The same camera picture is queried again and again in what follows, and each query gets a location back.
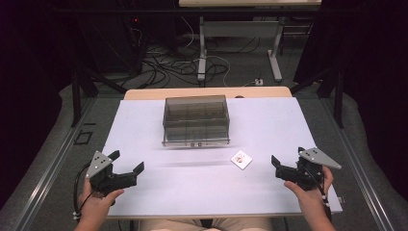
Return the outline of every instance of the desk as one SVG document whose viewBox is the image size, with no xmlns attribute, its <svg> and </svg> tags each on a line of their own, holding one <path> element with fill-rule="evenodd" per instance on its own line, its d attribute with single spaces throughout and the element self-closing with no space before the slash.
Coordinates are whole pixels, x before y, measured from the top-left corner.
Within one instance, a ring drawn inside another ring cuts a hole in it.
<svg viewBox="0 0 408 231">
<path fill-rule="evenodd" d="M 216 147 L 162 146 L 168 96 L 225 92 L 231 143 Z M 246 98 L 234 98 L 242 95 Z M 301 215 L 297 199 L 274 176 L 271 155 L 295 166 L 297 148 L 314 147 L 312 135 L 287 88 L 129 90 L 103 149 L 120 150 L 114 172 L 144 161 L 135 187 L 116 200 L 108 218 L 227 218 Z M 242 150 L 253 158 L 244 170 L 230 159 Z M 333 188 L 333 213 L 342 211 Z"/>
<path fill-rule="evenodd" d="M 319 6 L 321 0 L 180 0 L 180 7 L 208 8 L 208 7 L 304 7 Z M 268 58 L 275 81 L 282 81 L 282 74 L 276 60 L 285 17 L 278 21 L 204 21 L 200 17 L 200 62 L 197 80 L 205 80 L 207 50 L 205 37 L 262 37 L 274 38 L 272 49 L 268 50 Z"/>
</svg>

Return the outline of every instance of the human arm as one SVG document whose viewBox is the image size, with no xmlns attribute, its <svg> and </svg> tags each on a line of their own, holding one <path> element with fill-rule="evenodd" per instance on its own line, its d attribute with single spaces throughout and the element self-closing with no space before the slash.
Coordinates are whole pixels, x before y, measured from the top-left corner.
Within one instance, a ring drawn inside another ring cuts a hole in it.
<svg viewBox="0 0 408 231">
<path fill-rule="evenodd" d="M 323 174 L 323 190 L 327 195 L 334 178 L 328 167 L 323 167 Z M 303 191 L 297 184 L 291 181 L 286 181 L 284 185 L 296 195 L 300 210 L 313 231 L 336 230 L 325 214 L 325 205 L 323 204 L 319 189 Z"/>
<path fill-rule="evenodd" d="M 123 193 L 124 190 L 116 190 L 103 197 L 103 194 L 93 192 L 89 179 L 85 179 L 83 192 L 79 196 L 79 200 L 83 204 L 81 219 L 75 231 L 97 231 L 105 221 L 115 199 Z"/>
</svg>

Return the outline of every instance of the white tabletop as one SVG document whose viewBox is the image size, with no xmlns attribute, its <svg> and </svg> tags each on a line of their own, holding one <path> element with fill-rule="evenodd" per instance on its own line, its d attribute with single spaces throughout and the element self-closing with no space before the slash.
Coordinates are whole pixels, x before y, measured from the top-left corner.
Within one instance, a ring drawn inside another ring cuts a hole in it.
<svg viewBox="0 0 408 231">
<path fill-rule="evenodd" d="M 295 167 L 297 148 L 315 147 L 295 98 L 227 99 L 231 143 L 218 147 L 162 146 L 164 100 L 123 100 L 103 153 L 115 150 L 114 173 L 140 162 L 145 170 L 125 190 L 109 218 L 225 218 L 300 215 L 297 199 L 275 178 L 271 155 Z M 253 158 L 244 170 L 230 159 Z M 333 189 L 333 213 L 342 207 Z"/>
<path fill-rule="evenodd" d="M 180 7 L 319 6 L 321 0 L 180 0 Z"/>
</svg>

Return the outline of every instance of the small white block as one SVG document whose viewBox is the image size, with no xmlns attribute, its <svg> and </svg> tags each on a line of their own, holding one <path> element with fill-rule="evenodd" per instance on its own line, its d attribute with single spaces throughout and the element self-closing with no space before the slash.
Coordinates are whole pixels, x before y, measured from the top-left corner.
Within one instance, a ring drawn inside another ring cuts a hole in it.
<svg viewBox="0 0 408 231">
<path fill-rule="evenodd" d="M 237 152 L 237 154 L 235 154 L 232 158 L 231 158 L 232 163 L 234 163 L 235 165 L 237 165 L 240 169 L 244 169 L 246 168 L 249 163 L 252 162 L 252 158 L 248 155 L 246 155 L 246 153 L 244 153 L 242 150 L 240 150 L 239 152 Z"/>
</svg>

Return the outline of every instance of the transparent storage container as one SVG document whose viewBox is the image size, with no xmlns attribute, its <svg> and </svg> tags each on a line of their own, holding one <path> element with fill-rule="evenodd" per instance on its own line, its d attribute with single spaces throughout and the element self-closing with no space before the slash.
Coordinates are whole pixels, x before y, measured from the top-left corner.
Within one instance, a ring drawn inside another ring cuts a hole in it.
<svg viewBox="0 0 408 231">
<path fill-rule="evenodd" d="M 229 143 L 225 95 L 166 99 L 163 146 L 208 146 Z"/>
</svg>

